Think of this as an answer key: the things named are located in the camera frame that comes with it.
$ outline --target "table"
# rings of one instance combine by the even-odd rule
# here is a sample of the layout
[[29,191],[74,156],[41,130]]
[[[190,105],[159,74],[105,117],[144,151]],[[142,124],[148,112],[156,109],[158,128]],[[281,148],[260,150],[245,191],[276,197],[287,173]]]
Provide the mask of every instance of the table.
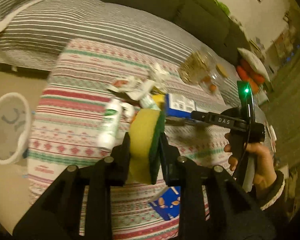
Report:
[[[177,66],[155,57],[105,43],[72,40],[60,55],[36,109],[29,142],[28,177],[34,202],[52,181],[71,164],[93,165],[109,155],[96,147],[102,113],[113,96],[106,88],[116,77],[148,76],[149,65],[158,62],[169,71],[167,89],[194,99],[201,108],[223,111],[220,100],[199,86],[184,84]],[[116,144],[121,144],[129,123],[121,119]],[[169,126],[165,133],[171,145],[197,164],[219,164],[228,169],[229,154],[223,151],[228,132],[217,126]],[[114,239],[168,239],[178,232],[178,218],[164,221],[148,204],[165,182],[159,173],[156,185],[131,182],[111,189]],[[85,216],[85,198],[82,218]],[[82,219],[80,234],[84,234]]]

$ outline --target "white tube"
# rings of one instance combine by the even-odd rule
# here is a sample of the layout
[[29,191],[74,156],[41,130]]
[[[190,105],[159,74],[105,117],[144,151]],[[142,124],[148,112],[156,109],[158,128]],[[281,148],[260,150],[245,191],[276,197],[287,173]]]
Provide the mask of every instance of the white tube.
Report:
[[130,105],[130,104],[124,102],[124,103],[121,103],[121,106],[123,107],[123,117],[125,117],[128,122],[131,122],[131,120],[134,116],[133,105]]
[[149,93],[146,94],[145,97],[141,98],[139,100],[139,103],[142,108],[150,108],[150,109],[160,111],[160,108],[157,106],[157,104],[155,103],[155,101],[153,100],[152,96]]
[[106,106],[102,122],[99,126],[97,147],[100,150],[111,152],[115,144],[120,118],[122,114],[121,101],[113,98]]

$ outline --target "gray sofa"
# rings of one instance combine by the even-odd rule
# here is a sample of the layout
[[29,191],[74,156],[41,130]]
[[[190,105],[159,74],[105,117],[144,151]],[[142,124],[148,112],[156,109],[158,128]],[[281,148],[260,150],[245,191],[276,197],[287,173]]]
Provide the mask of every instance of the gray sofa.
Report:
[[236,65],[237,47],[249,48],[214,0],[34,1],[0,0],[0,63],[49,71],[69,40],[78,37],[176,64],[208,46]]

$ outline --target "sponge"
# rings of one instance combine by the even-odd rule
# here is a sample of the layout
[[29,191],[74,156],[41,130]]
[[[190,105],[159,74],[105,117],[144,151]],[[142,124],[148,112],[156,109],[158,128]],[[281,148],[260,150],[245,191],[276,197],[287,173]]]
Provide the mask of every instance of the sponge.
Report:
[[141,109],[130,126],[129,171],[138,182],[156,184],[160,167],[158,144],[164,120],[162,111]]
[[152,95],[151,97],[152,97],[152,99],[154,100],[154,102],[157,104],[157,106],[158,106],[160,109],[163,109],[163,105],[164,105],[164,95],[158,94],[158,95]]

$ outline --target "human hand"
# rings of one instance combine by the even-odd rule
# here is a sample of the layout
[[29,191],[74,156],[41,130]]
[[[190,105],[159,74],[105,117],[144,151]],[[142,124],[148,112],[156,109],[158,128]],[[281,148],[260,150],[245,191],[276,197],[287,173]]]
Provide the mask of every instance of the human hand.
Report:
[[[229,133],[225,134],[226,139],[228,139],[229,136]],[[232,152],[230,144],[224,147],[224,151]],[[261,143],[248,143],[247,152],[257,156],[257,168],[254,174],[253,184],[256,187],[257,198],[263,198],[268,194],[271,185],[277,179],[270,150]],[[234,171],[237,167],[238,160],[231,155],[228,163],[230,164],[230,170]]]

